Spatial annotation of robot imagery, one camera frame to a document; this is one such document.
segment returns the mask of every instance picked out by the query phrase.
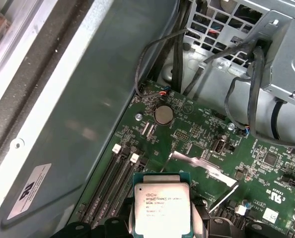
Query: chip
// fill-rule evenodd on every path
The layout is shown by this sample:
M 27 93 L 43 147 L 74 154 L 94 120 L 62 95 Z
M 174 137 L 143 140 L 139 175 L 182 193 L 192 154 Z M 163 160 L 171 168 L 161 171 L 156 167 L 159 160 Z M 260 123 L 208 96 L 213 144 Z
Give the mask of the chip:
M 243 179 L 243 176 L 244 176 L 243 172 L 240 171 L 240 170 L 237 170 L 236 175 L 235 175 L 235 178 L 237 180 L 242 180 Z
M 150 182 L 137 183 L 134 187 L 136 233 L 144 237 L 182 237 L 190 233 L 189 185 L 183 182 Z
M 268 152 L 264 162 L 268 165 L 274 166 L 276 164 L 277 158 L 278 156 Z

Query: cable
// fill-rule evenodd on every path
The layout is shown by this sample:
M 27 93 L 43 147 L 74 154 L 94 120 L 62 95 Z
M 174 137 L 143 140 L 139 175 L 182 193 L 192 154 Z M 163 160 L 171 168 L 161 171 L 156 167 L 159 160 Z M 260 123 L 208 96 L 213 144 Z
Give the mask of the cable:
M 207 58 L 206 60 L 204 60 L 205 64 L 209 64 L 210 62 L 212 62 L 215 59 L 221 58 L 221 57 L 225 57 L 225 56 L 229 56 L 229 55 L 234 55 L 236 53 L 238 53 L 239 51 L 249 51 L 252 48 L 252 42 L 249 43 L 243 43 L 243 44 L 239 44 L 233 48 L 229 48 L 227 50 L 221 51 L 215 55 L 210 56 L 209 58 Z M 187 88 L 184 90 L 183 95 L 187 96 L 192 89 L 194 88 L 195 84 L 197 83 L 198 79 L 200 78 L 200 76 L 203 73 L 203 68 L 199 67 L 198 70 L 196 71 L 192 81 L 190 82 L 190 84 L 187 86 Z
M 188 31 L 187 29 L 179 30 L 177 32 L 174 32 L 174 33 L 168 35 L 168 36 L 164 36 L 161 39 L 158 39 L 156 41 L 153 41 L 153 42 L 147 44 L 144 47 L 143 51 L 140 54 L 140 57 L 139 57 L 139 60 L 138 60 L 138 64 L 137 64 L 137 68 L 136 68 L 136 74 L 135 74 L 135 77 L 134 77 L 135 90 L 136 90 L 136 93 L 138 94 L 139 97 L 141 97 L 141 98 L 150 98 L 150 97 L 155 97 L 155 96 L 158 96 L 159 95 L 159 92 L 144 95 L 143 93 L 140 92 L 140 89 L 139 89 L 139 83 L 140 83 L 139 82 L 139 77 L 140 77 L 141 64 L 142 64 L 142 61 L 144 59 L 144 56 L 146 55 L 146 53 L 149 50 L 149 48 L 152 47 L 155 44 L 158 44 L 158 43 L 163 42 L 163 41 L 167 41 L 168 39 L 171 39 L 171 38 L 173 38 L 175 36 L 178 36 L 180 34 L 184 34 L 187 31 Z
M 251 134 L 258 140 L 280 146 L 287 146 L 295 148 L 295 143 L 286 142 L 282 140 L 277 140 L 263 134 L 260 134 L 256 130 L 256 116 L 257 116 L 257 106 L 259 98 L 259 90 L 262 82 L 263 70 L 265 66 L 265 56 L 260 47 L 256 47 L 253 51 L 254 54 L 254 68 L 251 78 L 249 102 L 248 102 L 248 121 L 250 126 Z
M 237 126 L 239 129 L 241 130 L 246 130 L 246 128 L 248 128 L 248 125 L 244 125 L 244 124 L 241 124 L 239 122 L 237 122 L 233 116 L 231 115 L 230 113 L 230 109 L 229 109 L 229 98 L 231 96 L 231 94 L 233 93 L 234 89 L 235 89 L 235 86 L 236 86 L 236 81 L 240 81 L 240 82 L 250 82 L 250 79 L 242 79 L 240 77 L 236 77 L 232 80 L 231 84 L 230 84 L 230 87 L 229 87 L 229 90 L 227 92 L 227 95 L 225 97 L 225 101 L 224 101 L 224 107 L 225 107 L 225 111 L 226 111 L 226 114 L 227 114 L 227 117 L 231 120 L 231 122 L 233 124 L 235 124 L 235 126 Z
M 178 16 L 178 30 L 184 29 L 189 17 L 189 1 L 184 1 L 181 4 L 181 9 Z M 182 78 L 183 78 L 183 35 L 178 35 L 174 42 L 174 57 L 172 71 L 172 89 L 181 93 Z
M 273 134 L 273 137 L 277 140 L 280 140 L 279 132 L 278 132 L 278 116 L 281 107 L 283 104 L 287 103 L 286 101 L 283 101 L 282 99 L 276 99 L 275 107 L 273 108 L 272 115 L 271 115 L 271 131 Z

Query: white sticker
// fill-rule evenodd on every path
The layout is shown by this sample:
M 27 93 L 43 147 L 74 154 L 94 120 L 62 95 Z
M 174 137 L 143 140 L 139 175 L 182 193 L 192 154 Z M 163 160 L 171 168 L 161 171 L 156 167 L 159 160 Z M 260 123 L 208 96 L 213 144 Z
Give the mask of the white sticker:
M 8 220 L 27 211 L 52 164 L 36 166 L 20 193 Z
M 136 233 L 144 237 L 178 238 L 189 233 L 189 193 L 186 183 L 137 183 L 134 195 Z
M 274 210 L 266 208 L 262 218 L 274 224 L 277 220 L 278 214 L 279 213 L 275 212 Z

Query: warning sticker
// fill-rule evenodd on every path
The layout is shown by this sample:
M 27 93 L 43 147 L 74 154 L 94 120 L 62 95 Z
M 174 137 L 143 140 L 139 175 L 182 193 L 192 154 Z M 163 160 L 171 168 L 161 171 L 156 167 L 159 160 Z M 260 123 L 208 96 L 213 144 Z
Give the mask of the warning sticker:
M 274 210 L 271 210 L 270 208 L 266 208 L 266 211 L 263 214 L 262 218 L 274 224 L 277 220 L 278 214 L 279 213 L 275 212 Z
M 36 166 L 11 210 L 8 220 L 27 211 L 52 164 Z

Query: motherboard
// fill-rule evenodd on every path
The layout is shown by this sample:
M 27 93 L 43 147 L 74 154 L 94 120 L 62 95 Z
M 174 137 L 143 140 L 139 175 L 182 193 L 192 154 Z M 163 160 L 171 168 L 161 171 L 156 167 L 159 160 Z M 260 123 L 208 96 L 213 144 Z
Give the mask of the motherboard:
M 142 85 L 145 94 L 161 90 L 152 81 Z M 190 172 L 192 193 L 213 207 L 230 187 L 204 168 L 170 159 L 174 151 L 207 161 L 237 181 L 237 189 L 213 216 L 226 217 L 239 228 L 260 221 L 295 237 L 295 150 L 260 142 L 248 128 L 240 130 L 224 115 L 173 91 L 132 98 L 70 222 L 94 228 L 117 216 L 132 195 L 135 172 Z

